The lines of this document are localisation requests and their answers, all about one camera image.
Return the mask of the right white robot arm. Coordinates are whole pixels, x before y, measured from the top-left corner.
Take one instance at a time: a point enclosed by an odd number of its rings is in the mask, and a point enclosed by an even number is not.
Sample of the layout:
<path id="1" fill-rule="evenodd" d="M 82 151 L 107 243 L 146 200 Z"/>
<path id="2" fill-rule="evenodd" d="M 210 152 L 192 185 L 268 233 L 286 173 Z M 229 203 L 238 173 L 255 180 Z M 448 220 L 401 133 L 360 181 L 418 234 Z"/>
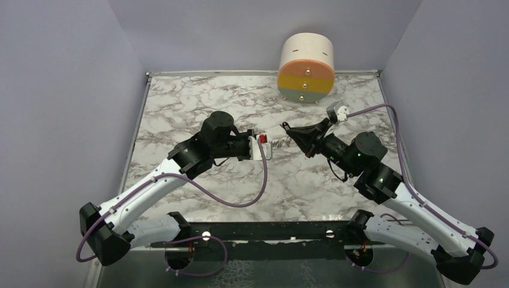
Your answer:
<path id="1" fill-rule="evenodd" d="M 346 178 L 355 178 L 355 188 L 366 199 L 411 222 L 411 226 L 400 226 L 360 209 L 348 222 L 348 240 L 354 244 L 372 241 L 392 245 L 433 263 L 455 283 L 472 283 L 481 271 L 493 232 L 461 223 L 420 193 L 411 191 L 402 175 L 382 162 L 387 148 L 375 133 L 363 132 L 351 143 L 345 143 L 329 133 L 328 119 L 306 127 L 287 123 L 282 127 L 306 157 L 323 155 L 342 169 Z"/>

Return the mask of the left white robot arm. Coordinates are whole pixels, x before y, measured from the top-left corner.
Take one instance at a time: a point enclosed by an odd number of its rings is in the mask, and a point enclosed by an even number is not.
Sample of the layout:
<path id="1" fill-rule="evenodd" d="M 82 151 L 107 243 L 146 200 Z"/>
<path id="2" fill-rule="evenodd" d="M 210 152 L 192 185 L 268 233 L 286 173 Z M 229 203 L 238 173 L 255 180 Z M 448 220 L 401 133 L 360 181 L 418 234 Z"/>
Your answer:
<path id="1" fill-rule="evenodd" d="M 139 221 L 138 218 L 164 196 L 185 184 L 191 184 L 210 198 L 222 202 L 194 179 L 215 166 L 218 158 L 255 160 L 254 150 L 262 152 L 263 147 L 262 140 L 252 129 L 240 132 L 230 114 L 212 112 L 196 134 L 179 142 L 142 180 L 100 205 L 88 202 L 80 208 L 82 239 L 76 260 L 83 263 L 98 259 L 107 266 L 134 247 L 160 241 L 169 241 L 177 247 L 184 245 L 189 231 L 178 213 L 171 212 L 154 222 Z"/>

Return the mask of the red keychain with metal chain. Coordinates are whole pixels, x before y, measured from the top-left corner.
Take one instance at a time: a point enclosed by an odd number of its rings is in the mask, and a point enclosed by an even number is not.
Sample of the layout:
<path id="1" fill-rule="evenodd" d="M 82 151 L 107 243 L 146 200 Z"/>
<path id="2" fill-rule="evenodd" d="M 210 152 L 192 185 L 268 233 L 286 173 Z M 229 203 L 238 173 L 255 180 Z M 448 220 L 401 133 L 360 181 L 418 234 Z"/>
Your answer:
<path id="1" fill-rule="evenodd" d="M 258 138 L 261 139 L 262 143 L 269 143 L 271 147 L 274 149 L 289 147 L 292 143 L 292 140 L 289 137 L 270 140 L 266 134 L 259 134 Z"/>

